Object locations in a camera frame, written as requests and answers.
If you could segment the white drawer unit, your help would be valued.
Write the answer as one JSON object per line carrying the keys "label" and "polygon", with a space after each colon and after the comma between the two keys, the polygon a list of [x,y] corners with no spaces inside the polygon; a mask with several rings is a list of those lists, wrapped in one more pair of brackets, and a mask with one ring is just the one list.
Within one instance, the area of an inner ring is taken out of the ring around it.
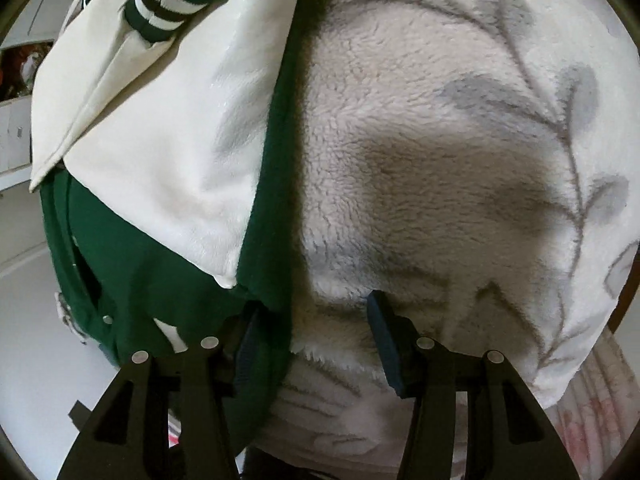
{"label": "white drawer unit", "polygon": [[1,191],[30,179],[32,171],[32,97],[1,103]]}

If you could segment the floral fleece bed blanket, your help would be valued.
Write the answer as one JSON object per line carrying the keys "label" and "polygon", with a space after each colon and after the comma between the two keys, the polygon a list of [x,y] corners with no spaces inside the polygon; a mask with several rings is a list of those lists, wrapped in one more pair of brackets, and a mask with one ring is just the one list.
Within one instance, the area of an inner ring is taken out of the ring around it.
{"label": "floral fleece bed blanket", "polygon": [[546,409],[639,247],[639,55],[606,0],[302,0],[293,361],[258,450],[397,474],[369,292]]}

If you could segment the green white varsity jacket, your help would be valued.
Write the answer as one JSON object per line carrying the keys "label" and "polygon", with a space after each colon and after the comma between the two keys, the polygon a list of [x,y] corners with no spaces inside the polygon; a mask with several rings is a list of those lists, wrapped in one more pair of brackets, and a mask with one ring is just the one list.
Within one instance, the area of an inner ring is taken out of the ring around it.
{"label": "green white varsity jacket", "polygon": [[115,363],[258,315],[224,401],[265,422],[290,352],[300,0],[82,0],[32,95],[62,317]]}

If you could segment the pink floral curtain near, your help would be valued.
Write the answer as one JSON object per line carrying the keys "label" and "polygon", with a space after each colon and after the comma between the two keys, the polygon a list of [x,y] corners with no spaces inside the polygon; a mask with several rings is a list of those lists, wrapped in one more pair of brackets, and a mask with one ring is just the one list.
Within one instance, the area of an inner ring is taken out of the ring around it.
{"label": "pink floral curtain near", "polygon": [[579,477],[602,478],[639,421],[639,385],[609,330],[546,414]]}

